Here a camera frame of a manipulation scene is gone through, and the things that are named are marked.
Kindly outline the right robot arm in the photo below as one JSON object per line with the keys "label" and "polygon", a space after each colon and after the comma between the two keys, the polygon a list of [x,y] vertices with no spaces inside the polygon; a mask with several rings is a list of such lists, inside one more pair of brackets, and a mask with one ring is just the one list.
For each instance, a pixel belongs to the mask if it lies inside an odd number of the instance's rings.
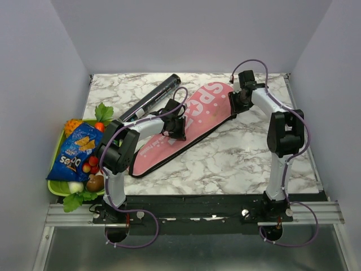
{"label": "right robot arm", "polygon": [[233,91],[229,92],[231,115],[257,106],[267,117],[267,147],[271,152],[270,178],[262,196],[260,216],[272,221],[288,208],[288,182],[294,156],[305,143],[303,111],[290,110],[268,91],[266,84],[255,80],[252,70],[230,77]]}

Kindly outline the pink racket bag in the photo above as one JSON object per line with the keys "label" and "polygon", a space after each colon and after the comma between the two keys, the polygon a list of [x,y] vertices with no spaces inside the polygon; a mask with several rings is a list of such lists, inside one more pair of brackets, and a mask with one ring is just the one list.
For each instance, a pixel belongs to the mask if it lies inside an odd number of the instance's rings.
{"label": "pink racket bag", "polygon": [[186,101],[186,140],[154,135],[135,153],[129,175],[142,178],[150,174],[231,120],[229,92],[232,87],[222,82],[211,82],[195,91]]}

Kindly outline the black shuttlecock tube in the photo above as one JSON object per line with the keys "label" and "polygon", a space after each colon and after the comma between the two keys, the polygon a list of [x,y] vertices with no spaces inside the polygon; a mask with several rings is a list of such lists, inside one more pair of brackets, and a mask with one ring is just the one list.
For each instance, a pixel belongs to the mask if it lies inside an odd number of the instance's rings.
{"label": "black shuttlecock tube", "polygon": [[146,94],[141,100],[136,102],[136,104],[123,113],[118,119],[122,122],[140,119],[169,93],[174,91],[180,84],[181,78],[173,73],[161,84],[157,85],[153,90]]}

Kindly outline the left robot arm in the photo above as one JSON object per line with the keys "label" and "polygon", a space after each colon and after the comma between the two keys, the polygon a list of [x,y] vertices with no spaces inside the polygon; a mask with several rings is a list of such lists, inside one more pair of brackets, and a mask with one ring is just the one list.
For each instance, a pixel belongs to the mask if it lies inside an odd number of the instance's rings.
{"label": "left robot arm", "polygon": [[124,189],[125,172],[133,161],[138,142],[157,134],[184,141],[187,106],[169,99],[165,108],[150,113],[145,118],[125,122],[111,121],[106,127],[94,154],[104,175],[103,200],[109,206],[106,217],[113,223],[121,222],[125,216]]}

